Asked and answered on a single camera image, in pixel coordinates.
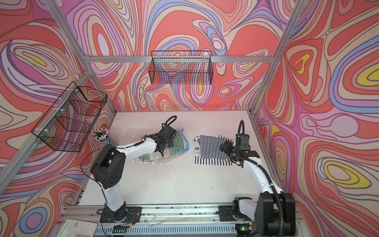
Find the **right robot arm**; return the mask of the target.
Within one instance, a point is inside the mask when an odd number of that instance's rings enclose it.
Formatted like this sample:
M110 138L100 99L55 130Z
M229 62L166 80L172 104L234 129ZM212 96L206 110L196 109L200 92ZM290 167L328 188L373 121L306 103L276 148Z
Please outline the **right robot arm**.
M249 218L261 237L293 237L296 234L296 201L292 194L284 192L274 182L259 154L251 149L249 139L241 120L235 143L226 141L220 147L230 162L248 173L259 191L257 202L249 197L235 197L232 217L237 221Z

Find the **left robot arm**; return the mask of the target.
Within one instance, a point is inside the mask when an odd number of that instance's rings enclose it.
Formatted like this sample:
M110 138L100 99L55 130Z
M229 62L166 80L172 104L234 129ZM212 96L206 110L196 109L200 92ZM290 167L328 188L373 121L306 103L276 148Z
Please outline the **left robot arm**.
M115 223L126 221L129 212L119 184L125 163L154 152L163 156L167 149L174 147L173 141L177 131L171 124L176 119L176 115L171 116L162 124L158 133L145 135L138 142L123 146L107 144L99 149L100 153L90 168L91 174L87 177L100 186L104 196L103 223L107 217Z

